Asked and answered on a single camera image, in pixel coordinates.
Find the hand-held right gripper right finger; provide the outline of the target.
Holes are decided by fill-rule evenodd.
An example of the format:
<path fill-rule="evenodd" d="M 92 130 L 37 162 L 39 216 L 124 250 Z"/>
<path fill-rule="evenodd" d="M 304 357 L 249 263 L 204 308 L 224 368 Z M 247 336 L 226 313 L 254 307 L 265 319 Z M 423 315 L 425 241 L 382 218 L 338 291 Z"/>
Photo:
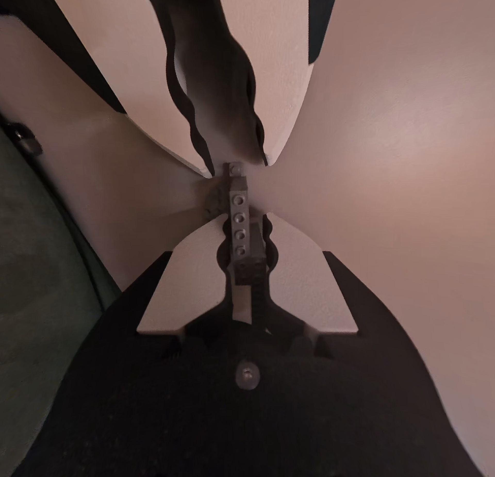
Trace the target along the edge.
<path fill-rule="evenodd" d="M 305 336 L 355 335 L 358 326 L 323 254 L 310 237 L 275 215 L 261 218 L 267 269 L 251 286 L 252 325 L 281 344 Z"/>

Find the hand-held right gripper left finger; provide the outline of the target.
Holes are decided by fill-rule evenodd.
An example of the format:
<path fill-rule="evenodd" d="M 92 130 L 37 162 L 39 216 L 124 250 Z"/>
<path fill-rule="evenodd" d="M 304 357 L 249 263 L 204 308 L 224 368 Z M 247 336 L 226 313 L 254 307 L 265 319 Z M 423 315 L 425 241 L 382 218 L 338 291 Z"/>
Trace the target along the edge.
<path fill-rule="evenodd" d="M 221 245 L 229 249 L 223 228 L 227 220 L 221 214 L 176 245 L 137 333 L 214 337 L 232 322 L 226 264 L 218 262 Z"/>

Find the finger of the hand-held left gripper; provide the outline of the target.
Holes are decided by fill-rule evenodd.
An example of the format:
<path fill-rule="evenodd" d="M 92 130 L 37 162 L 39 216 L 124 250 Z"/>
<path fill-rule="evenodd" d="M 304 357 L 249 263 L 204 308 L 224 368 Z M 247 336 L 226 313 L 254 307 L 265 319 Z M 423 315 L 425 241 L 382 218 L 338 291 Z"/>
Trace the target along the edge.
<path fill-rule="evenodd" d="M 294 128 L 312 74 L 309 0 L 220 3 L 230 34 L 254 72 L 254 111 L 264 130 L 263 152 L 272 166 Z"/>
<path fill-rule="evenodd" d="M 125 110 L 161 148 L 215 174 L 195 109 L 178 80 L 165 0 L 55 0 Z"/>

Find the green sweatshirt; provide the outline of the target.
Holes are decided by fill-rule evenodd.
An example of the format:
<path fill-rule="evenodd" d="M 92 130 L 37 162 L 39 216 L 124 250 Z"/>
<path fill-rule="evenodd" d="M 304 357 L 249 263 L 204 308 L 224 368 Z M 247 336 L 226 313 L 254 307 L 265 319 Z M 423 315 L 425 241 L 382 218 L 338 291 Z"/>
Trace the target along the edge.
<path fill-rule="evenodd" d="M 1 476 L 38 435 L 62 379 L 121 290 L 1 118 Z"/>

